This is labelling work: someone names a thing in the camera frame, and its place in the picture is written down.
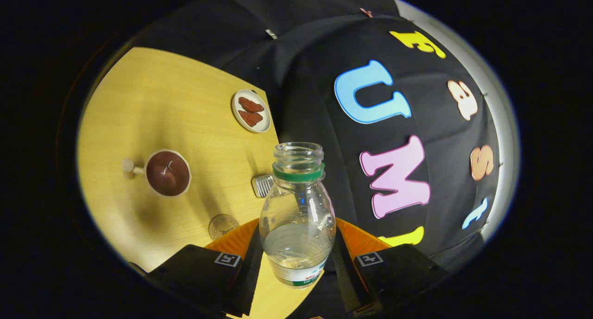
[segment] light blue letter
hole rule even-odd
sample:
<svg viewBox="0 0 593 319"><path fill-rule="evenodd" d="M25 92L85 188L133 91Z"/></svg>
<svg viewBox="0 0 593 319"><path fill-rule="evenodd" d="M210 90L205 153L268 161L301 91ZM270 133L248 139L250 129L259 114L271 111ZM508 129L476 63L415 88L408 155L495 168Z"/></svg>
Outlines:
<svg viewBox="0 0 593 319"><path fill-rule="evenodd" d="M379 83L392 85L393 79L382 64L371 60L368 66L349 70L335 79L335 97L344 112L359 123L375 123L397 115L411 117L406 97L398 91L393 93L391 100L381 104L371 107L360 106L354 96L356 91Z"/></svg>
<svg viewBox="0 0 593 319"><path fill-rule="evenodd" d="M479 207L477 207L476 209L474 209L474 211L469 213L469 215L466 217L466 220L463 221L463 225L461 226L461 228L463 230L465 230L468 226L470 226L470 222L472 222L472 220L479 220L481 217L481 214L483 212L485 212L487 208L488 208L488 198L485 197L482 201L482 204Z"/></svg>

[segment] round coaster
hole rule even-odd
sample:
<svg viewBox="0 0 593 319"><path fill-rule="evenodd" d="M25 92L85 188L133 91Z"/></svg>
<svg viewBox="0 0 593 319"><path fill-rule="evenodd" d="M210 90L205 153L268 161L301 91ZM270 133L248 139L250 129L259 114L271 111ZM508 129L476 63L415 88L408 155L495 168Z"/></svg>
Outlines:
<svg viewBox="0 0 593 319"><path fill-rule="evenodd" d="M216 240L238 227L239 222L237 222L234 217L222 213L212 218L210 225L208 225L208 233L212 240Z"/></svg>

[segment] coffee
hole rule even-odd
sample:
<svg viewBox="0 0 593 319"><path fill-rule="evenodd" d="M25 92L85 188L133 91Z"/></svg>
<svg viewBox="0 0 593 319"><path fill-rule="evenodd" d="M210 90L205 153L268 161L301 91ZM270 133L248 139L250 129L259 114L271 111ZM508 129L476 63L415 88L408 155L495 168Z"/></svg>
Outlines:
<svg viewBox="0 0 593 319"><path fill-rule="evenodd" d="M180 155L162 150L148 161L146 179L159 194L176 196L182 194L189 185L190 171Z"/></svg>

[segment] silver object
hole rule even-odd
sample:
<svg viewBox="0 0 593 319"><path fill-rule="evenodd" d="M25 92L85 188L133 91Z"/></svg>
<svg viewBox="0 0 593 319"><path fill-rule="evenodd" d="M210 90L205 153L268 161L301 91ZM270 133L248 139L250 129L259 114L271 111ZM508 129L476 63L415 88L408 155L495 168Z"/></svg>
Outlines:
<svg viewBox="0 0 593 319"><path fill-rule="evenodd" d="M265 31L269 36L271 36L272 39L276 40L278 39L278 37L276 37L276 34L274 32L272 32L269 28Z"/></svg>
<svg viewBox="0 0 593 319"><path fill-rule="evenodd" d="M272 185L274 184L274 177L271 174L262 175L252 179L253 192L260 199L267 196Z"/></svg>

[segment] bottle label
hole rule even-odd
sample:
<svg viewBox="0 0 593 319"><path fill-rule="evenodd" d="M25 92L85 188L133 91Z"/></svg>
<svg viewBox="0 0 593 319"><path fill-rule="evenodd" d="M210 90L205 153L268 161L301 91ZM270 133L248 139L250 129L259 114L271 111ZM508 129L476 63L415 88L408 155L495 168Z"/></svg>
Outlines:
<svg viewBox="0 0 593 319"><path fill-rule="evenodd" d="M311 268L291 269L275 263L271 265L271 268L276 276L290 282L294 287L302 287L303 285L314 283L317 280L322 273L326 260Z"/></svg>

